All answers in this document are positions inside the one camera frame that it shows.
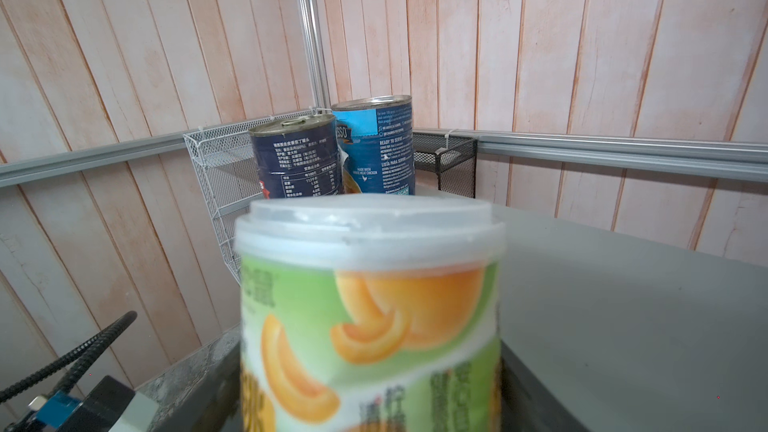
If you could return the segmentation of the blue soup can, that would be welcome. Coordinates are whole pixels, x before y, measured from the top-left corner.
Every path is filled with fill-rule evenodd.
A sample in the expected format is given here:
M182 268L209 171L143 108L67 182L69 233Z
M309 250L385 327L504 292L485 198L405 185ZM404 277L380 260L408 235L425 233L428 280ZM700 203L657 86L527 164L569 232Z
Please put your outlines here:
M334 104L344 192L413 195L412 98L388 95Z

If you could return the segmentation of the dark tomato can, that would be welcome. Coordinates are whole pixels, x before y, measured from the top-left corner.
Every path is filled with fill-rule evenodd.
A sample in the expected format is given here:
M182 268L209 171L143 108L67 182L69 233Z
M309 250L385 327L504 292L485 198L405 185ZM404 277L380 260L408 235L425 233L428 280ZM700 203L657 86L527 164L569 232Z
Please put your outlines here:
M338 195L341 153L331 114L281 119L249 130L266 199Z

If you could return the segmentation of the orange can white lid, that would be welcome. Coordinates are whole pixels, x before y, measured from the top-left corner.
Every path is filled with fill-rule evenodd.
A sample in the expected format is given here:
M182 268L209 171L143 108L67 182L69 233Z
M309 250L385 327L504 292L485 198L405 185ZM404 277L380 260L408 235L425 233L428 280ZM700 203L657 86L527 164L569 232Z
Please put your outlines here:
M506 228L487 202L258 200L235 223L247 431L498 431Z

